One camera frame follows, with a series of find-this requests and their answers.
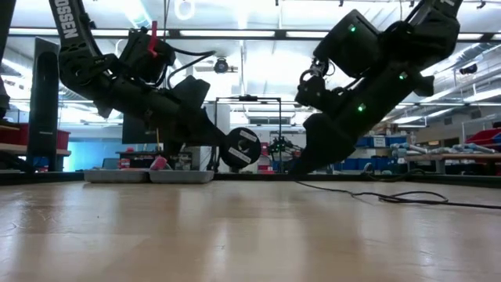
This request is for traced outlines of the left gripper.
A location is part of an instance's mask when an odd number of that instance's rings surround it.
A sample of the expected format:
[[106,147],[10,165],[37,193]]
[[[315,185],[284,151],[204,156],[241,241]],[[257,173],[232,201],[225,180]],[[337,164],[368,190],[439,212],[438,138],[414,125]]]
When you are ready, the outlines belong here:
[[177,156],[188,146],[223,146],[226,134],[207,116],[201,105],[210,84],[193,76],[173,89],[155,89],[118,78],[94,100],[100,111],[114,109],[163,129],[159,141],[164,144],[163,157]]

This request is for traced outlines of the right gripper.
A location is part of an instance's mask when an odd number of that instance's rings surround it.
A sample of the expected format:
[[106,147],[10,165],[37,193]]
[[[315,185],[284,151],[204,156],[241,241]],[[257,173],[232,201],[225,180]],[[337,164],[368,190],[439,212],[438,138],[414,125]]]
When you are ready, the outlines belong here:
[[380,74],[364,78],[352,89],[326,88],[324,78],[300,79],[299,103],[319,112],[304,122],[307,145],[290,169],[306,175],[345,160],[359,137],[380,122],[413,91],[432,94],[434,78],[420,74]]

